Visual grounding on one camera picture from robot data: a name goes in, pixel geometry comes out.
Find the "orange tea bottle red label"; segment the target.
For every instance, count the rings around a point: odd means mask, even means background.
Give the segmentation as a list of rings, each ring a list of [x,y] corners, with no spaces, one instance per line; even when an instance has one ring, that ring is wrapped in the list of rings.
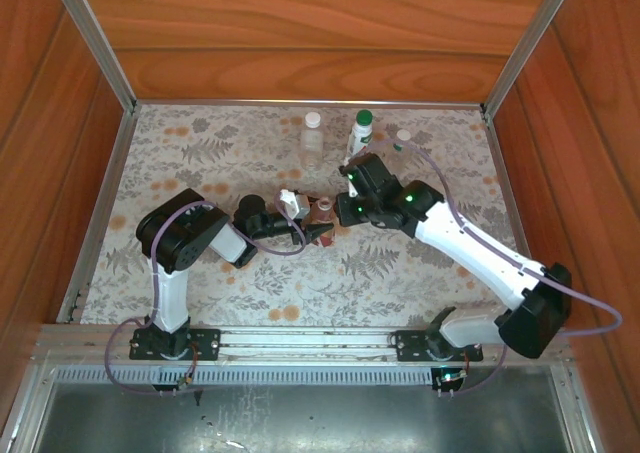
[[[334,240],[335,240],[336,214],[335,214],[335,211],[334,211],[334,204],[335,204],[334,200],[333,200],[333,202],[334,202],[333,208],[332,208],[331,211],[320,211],[315,206],[315,202],[313,203],[313,205],[311,207],[311,211],[310,211],[310,214],[309,214],[309,217],[308,217],[307,225],[309,223],[329,223],[329,222],[332,222],[334,224]]]

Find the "white bottle green label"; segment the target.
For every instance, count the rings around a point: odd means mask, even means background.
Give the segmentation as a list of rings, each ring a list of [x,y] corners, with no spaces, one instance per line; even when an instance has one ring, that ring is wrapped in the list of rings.
[[[358,154],[361,150],[366,148],[373,137],[372,131],[373,122],[370,126],[362,127],[355,122],[352,126],[351,133],[349,135],[349,141],[347,144],[346,158],[351,159]]]

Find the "floral patterned tablecloth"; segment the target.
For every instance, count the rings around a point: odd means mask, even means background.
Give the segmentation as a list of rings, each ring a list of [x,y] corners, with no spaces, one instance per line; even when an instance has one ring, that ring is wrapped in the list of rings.
[[[74,318],[117,324],[149,312],[150,269],[135,236],[143,217],[191,188],[227,213],[242,197],[271,202],[283,188],[313,196],[345,189],[338,167],[355,120],[352,108],[324,108],[323,164],[301,164],[305,107],[152,105],[141,107],[96,269]],[[391,160],[403,183],[450,190],[459,211],[508,247],[516,239],[493,157],[476,110],[377,109],[373,134],[411,133],[416,150]],[[397,231],[337,227],[330,246],[297,252],[288,237],[270,239],[243,268],[206,251],[188,277],[193,322],[234,326],[409,326],[443,308],[486,308],[497,296],[436,249]]]

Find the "shiny sheet metal panel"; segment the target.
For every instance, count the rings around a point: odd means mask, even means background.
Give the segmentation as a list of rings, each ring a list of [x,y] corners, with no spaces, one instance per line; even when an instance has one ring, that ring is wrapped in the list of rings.
[[[36,453],[567,453],[545,378],[426,387],[225,386],[160,399],[61,385]]]

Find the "thin aluminium table edge rail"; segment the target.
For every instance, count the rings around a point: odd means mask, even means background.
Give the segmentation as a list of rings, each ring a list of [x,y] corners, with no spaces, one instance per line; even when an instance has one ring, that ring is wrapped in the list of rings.
[[[443,109],[481,111],[482,103],[439,101],[358,101],[321,99],[138,99],[137,105],[278,106],[383,109]]]

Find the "long aluminium mounting rail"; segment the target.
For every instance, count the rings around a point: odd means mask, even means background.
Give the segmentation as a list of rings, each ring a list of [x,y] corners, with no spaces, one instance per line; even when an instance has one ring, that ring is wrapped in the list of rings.
[[[55,324],[41,328],[30,359],[58,364],[100,364],[109,340],[111,362],[129,361],[134,327]],[[390,333],[382,327],[222,326],[216,363],[235,365],[396,365]]]

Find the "aluminium table side rail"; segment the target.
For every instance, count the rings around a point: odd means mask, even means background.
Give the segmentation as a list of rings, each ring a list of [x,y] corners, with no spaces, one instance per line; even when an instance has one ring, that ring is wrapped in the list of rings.
[[[81,311],[98,264],[137,119],[136,111],[124,112],[122,115],[77,261],[56,316],[56,324],[78,322],[81,318]]]
[[[514,250],[519,256],[519,262],[531,259],[529,244],[523,227],[518,206],[516,204],[514,190],[508,175],[506,162],[502,153],[496,129],[490,118],[483,117],[486,141],[491,153],[492,162],[495,168],[495,180],[499,186],[499,197],[505,209],[505,223],[509,227],[509,234],[503,234],[500,241],[507,247]]]

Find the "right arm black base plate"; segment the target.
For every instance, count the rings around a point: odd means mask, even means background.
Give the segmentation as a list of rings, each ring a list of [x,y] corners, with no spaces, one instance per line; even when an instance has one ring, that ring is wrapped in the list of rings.
[[[388,337],[399,362],[480,362],[484,359],[481,346],[455,347],[439,332],[397,330]]]

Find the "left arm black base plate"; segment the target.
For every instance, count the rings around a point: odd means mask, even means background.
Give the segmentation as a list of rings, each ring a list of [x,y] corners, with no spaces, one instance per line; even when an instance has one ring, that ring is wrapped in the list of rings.
[[[167,333],[152,325],[136,329],[130,340],[129,358],[148,361],[216,361],[220,349],[221,331],[185,327]]]

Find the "slanted aluminium frame post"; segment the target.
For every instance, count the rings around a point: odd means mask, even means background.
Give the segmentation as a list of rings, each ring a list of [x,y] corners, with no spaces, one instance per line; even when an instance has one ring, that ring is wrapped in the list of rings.
[[[532,21],[507,60],[487,100],[484,102],[484,114],[493,120],[504,99],[515,84],[530,56],[535,51],[542,36],[550,26],[564,0],[543,0]]]
[[[137,97],[88,0],[61,0],[119,103],[133,113]]]

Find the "aluminium frame bar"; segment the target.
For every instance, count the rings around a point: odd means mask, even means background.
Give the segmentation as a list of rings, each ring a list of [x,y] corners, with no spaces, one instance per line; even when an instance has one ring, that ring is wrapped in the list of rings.
[[[559,364],[551,366],[550,373],[570,451],[604,453],[604,446],[577,369]]]
[[[28,366],[0,437],[0,453],[35,451],[56,370],[45,363]]]

